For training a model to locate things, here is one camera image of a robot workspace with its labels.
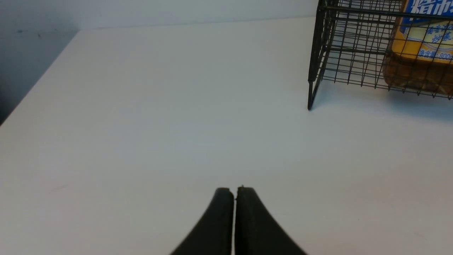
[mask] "white tabletop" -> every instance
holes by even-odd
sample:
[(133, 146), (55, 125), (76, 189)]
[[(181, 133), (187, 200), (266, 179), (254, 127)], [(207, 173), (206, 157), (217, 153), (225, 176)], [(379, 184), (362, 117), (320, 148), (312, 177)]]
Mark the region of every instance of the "white tabletop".
[(0, 254), (167, 254), (244, 184), (310, 255), (450, 255), (453, 102), (308, 112), (313, 25), (79, 32), (0, 127)]

